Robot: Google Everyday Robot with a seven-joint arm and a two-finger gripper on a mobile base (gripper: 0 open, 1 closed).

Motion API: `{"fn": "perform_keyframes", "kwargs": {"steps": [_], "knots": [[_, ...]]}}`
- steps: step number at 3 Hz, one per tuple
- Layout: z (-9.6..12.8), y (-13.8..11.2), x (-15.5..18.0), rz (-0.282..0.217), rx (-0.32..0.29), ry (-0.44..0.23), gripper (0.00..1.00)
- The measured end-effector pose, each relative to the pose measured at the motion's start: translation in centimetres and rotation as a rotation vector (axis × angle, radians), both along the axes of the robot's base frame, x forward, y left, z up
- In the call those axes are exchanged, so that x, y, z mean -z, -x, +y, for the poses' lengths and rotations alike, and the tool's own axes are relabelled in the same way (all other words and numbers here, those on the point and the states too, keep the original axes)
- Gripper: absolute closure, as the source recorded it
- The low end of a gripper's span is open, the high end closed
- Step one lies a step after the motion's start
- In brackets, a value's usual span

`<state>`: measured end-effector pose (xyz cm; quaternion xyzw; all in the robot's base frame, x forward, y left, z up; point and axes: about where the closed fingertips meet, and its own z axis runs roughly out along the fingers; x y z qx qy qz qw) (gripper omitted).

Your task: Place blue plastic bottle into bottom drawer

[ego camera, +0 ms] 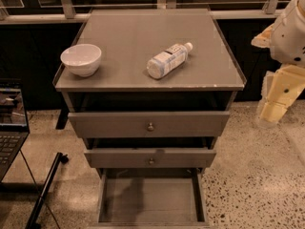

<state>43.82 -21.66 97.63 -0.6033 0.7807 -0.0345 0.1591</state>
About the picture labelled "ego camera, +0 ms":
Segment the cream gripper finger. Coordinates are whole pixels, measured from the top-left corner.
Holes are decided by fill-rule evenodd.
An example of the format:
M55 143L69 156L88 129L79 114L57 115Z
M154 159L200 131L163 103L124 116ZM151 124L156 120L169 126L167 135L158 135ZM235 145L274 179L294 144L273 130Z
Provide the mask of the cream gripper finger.
M272 128L305 90L305 68L282 64L274 73L267 71L262 83L256 123Z
M270 48L272 46L273 31L274 25L270 25L252 39L251 45L262 49Z

